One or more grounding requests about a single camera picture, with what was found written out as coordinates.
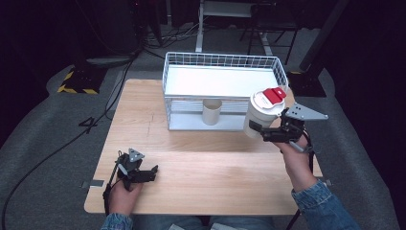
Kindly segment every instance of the red button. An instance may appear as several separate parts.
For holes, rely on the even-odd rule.
[[[272,104],[279,104],[283,102],[283,99],[286,97],[286,94],[279,87],[267,88],[263,91],[263,95],[265,95]]]

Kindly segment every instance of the gray floor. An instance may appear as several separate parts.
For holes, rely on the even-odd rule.
[[[242,30],[210,30],[205,33],[203,52],[245,55],[248,37],[238,41]],[[301,30],[285,71],[298,66],[317,36],[317,30]],[[194,52],[195,36],[173,43],[165,49],[150,49],[164,56],[166,52]],[[284,60],[286,50],[273,49]],[[261,48],[255,55],[263,55]],[[131,65],[127,78],[161,79],[164,61],[147,53]],[[3,204],[24,174],[45,157],[56,152],[84,131],[78,126],[89,117],[99,118],[111,104],[115,84],[123,66],[108,70],[99,95],[57,93],[71,66],[52,77],[47,85],[50,96],[34,108],[11,134],[0,152],[0,204]],[[329,116],[328,121],[310,122],[307,128],[320,153],[317,155],[326,179],[362,229],[399,229],[388,188],[373,167],[356,132],[334,98],[334,84],[327,71],[320,77],[326,98],[297,98],[297,101]],[[108,116],[114,116],[114,106]],[[98,229],[103,214],[83,210],[87,190],[83,182],[92,179],[111,121],[101,117],[91,128],[65,149],[58,151],[34,170],[15,191],[6,214],[8,229]],[[284,229],[291,217],[275,217]],[[293,229],[306,229],[300,217]]]

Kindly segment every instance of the denim sleeve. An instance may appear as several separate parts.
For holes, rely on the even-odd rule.
[[[327,186],[318,181],[292,196],[306,219],[309,229],[360,229],[341,201]]]
[[[101,230],[132,230],[132,219],[123,214],[109,214]]]

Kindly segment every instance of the white wire basket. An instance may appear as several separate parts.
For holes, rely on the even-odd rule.
[[[249,98],[288,81],[277,57],[168,52],[163,91],[169,130],[243,131]],[[217,124],[202,120],[204,99],[222,101]]]

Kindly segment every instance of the human hand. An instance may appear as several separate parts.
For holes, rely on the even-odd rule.
[[[296,144],[304,148],[307,146],[307,140],[302,136]],[[274,145],[277,146],[283,154],[286,171],[295,192],[305,190],[317,182],[316,177],[314,177],[309,167],[308,153],[299,152],[286,143],[274,143]]]
[[[134,210],[135,203],[144,184],[131,184],[128,191],[122,180],[118,181],[111,189],[109,198],[109,212],[129,216]]]

